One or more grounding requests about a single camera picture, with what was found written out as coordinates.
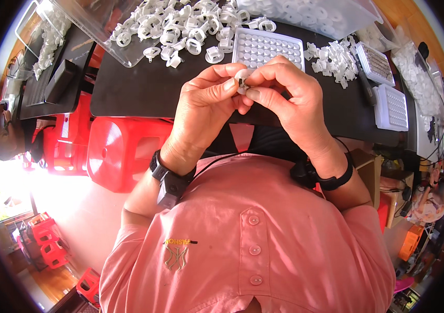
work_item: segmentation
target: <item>clear plastic container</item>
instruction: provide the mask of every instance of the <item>clear plastic container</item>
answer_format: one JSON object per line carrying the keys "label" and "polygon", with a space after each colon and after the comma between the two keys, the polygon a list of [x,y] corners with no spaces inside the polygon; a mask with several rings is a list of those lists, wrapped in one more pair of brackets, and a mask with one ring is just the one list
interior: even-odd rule
{"label": "clear plastic container", "polygon": [[374,23],[362,28],[356,32],[359,40],[363,41],[370,47],[384,53],[386,51],[400,48],[401,42],[392,28],[391,23],[384,16],[382,11],[375,6],[382,17],[383,23],[375,21]]}
{"label": "clear plastic container", "polygon": [[132,41],[126,47],[119,47],[116,41],[109,41],[116,25],[130,18],[131,12],[135,11],[142,0],[50,1],[125,67],[135,66],[144,57],[142,53],[144,49],[154,47],[159,42],[159,39],[146,39],[140,42],[137,35],[132,36]]}
{"label": "clear plastic container", "polygon": [[253,16],[306,28],[340,40],[373,23],[383,23],[371,0],[237,0]]}

